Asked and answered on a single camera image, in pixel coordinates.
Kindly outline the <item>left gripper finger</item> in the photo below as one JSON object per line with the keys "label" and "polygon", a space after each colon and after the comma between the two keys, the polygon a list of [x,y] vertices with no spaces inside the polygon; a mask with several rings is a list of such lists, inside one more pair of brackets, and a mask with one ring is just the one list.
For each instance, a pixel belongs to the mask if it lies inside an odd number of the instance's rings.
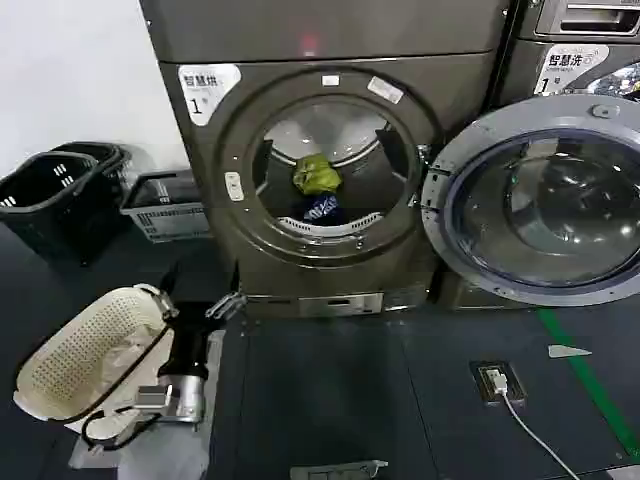
{"label": "left gripper finger", "polygon": [[140,289],[148,293],[158,306],[164,321],[169,321],[179,315],[179,310],[171,299],[171,293],[176,286],[177,277],[178,268],[172,267],[162,276],[158,286],[147,283],[140,284]]}
{"label": "left gripper finger", "polygon": [[207,319],[230,319],[244,308],[247,297],[239,292],[230,292],[205,312]]}

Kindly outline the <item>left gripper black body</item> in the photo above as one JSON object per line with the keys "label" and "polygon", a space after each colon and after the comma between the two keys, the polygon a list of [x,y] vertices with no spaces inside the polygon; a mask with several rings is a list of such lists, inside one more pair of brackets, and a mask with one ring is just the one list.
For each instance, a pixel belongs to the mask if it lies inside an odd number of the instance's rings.
{"label": "left gripper black body", "polygon": [[179,302],[178,314],[167,320],[173,332],[168,360],[159,368],[158,377],[209,377],[206,367],[209,336],[221,327],[221,321],[207,315],[205,302]]}

